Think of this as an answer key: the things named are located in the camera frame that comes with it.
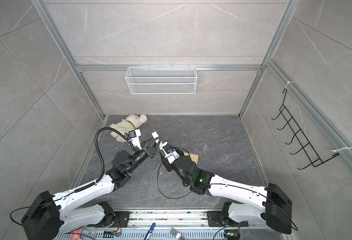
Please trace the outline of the white glue stick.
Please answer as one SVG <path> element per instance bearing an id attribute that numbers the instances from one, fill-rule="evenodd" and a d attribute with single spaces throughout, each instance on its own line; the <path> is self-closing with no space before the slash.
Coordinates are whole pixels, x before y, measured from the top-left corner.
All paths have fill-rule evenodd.
<path id="1" fill-rule="evenodd" d="M 152 133 L 153 139 L 158 140 L 159 139 L 159 134 L 157 132 Z"/>

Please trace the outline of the yellow envelope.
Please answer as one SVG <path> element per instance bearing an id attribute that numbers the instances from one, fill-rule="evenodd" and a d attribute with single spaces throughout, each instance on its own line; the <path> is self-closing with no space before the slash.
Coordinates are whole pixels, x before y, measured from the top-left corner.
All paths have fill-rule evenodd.
<path id="1" fill-rule="evenodd" d="M 189 156 L 190 156 L 191 160 L 192 160 L 194 163 L 196 163 L 196 165 L 197 165 L 197 164 L 198 164 L 198 158 L 199 158 L 199 156 L 198 156 L 198 155 L 195 155 L 195 154 L 190 154 Z"/>

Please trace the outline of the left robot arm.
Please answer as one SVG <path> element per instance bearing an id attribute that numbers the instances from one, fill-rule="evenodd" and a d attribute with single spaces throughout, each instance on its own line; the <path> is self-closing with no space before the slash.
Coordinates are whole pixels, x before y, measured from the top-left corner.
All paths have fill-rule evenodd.
<path id="1" fill-rule="evenodd" d="M 112 161 L 112 168 L 105 170 L 102 164 L 101 175 L 86 184 L 65 192 L 40 193 L 31 206 L 26 207 L 20 226 L 29 240 L 52 240 L 58 234 L 69 233 L 82 227 L 109 227 L 116 221 L 110 204 L 99 202 L 90 207 L 84 205 L 100 196 L 122 188 L 132 173 L 146 159 L 153 158 L 158 149 L 160 138 L 157 132 L 152 138 L 141 142 L 140 130 L 129 132 L 124 139 L 134 151 L 119 151 Z"/>

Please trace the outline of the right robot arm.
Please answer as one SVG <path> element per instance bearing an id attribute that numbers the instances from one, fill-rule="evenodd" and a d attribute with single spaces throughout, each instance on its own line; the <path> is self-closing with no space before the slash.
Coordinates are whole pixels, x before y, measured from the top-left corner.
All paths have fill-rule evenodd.
<path id="1" fill-rule="evenodd" d="M 291 234 L 298 227 L 292 220 L 292 200 L 275 184 L 257 187 L 230 181 L 197 167 L 180 149 L 161 150 L 167 171 L 175 171 L 191 193 L 232 200 L 225 204 L 223 218 L 231 224 L 245 222 L 247 217 L 264 221 L 271 229 Z"/>

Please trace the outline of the white teddy bear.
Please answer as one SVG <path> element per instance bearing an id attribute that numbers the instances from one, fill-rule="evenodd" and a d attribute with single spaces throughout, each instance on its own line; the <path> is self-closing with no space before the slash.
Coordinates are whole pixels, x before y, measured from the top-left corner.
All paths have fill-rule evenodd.
<path id="1" fill-rule="evenodd" d="M 139 129 L 147 121 L 148 117 L 146 115 L 129 115 L 125 119 L 121 120 L 119 123 L 111 124 L 110 128 L 117 130 L 124 136 L 125 133 Z"/>

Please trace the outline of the silver fork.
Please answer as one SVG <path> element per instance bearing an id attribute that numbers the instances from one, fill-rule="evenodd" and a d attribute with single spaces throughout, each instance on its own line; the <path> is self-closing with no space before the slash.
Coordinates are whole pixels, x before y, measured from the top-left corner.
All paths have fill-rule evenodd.
<path id="1" fill-rule="evenodd" d="M 183 235 L 178 232 L 176 229 L 174 228 L 170 228 L 170 233 L 173 235 L 173 237 L 177 240 L 185 240 L 185 238 L 183 237 Z"/>

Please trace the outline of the blue marker pen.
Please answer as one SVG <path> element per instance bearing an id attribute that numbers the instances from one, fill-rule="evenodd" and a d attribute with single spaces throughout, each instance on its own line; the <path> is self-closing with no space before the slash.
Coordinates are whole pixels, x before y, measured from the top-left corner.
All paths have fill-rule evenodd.
<path id="1" fill-rule="evenodd" d="M 151 238 L 151 235 L 153 234 L 154 228 L 156 226 L 156 223 L 152 223 L 150 229 L 148 230 L 144 240 L 149 240 Z"/>

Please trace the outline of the pink object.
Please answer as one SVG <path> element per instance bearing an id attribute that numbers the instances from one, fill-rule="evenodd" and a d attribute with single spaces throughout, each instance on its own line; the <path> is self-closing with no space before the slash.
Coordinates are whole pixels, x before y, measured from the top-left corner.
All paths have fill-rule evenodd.
<path id="1" fill-rule="evenodd" d="M 72 240 L 82 240 L 82 229 L 72 231 L 71 239 Z"/>

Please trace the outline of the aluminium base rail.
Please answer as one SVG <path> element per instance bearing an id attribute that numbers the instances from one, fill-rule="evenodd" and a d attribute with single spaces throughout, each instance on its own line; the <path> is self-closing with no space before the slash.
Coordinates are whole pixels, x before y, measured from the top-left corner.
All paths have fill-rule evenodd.
<path id="1" fill-rule="evenodd" d="M 221 209 L 152 209 L 115 212 L 116 221 L 109 227 L 82 227 L 82 240 L 143 240 L 152 223 L 156 223 L 152 240 L 174 240 L 170 228 L 186 240 L 293 240 L 263 221 L 247 217 L 245 222 L 224 223 Z M 71 240 L 71 232 L 61 233 L 57 240 Z"/>

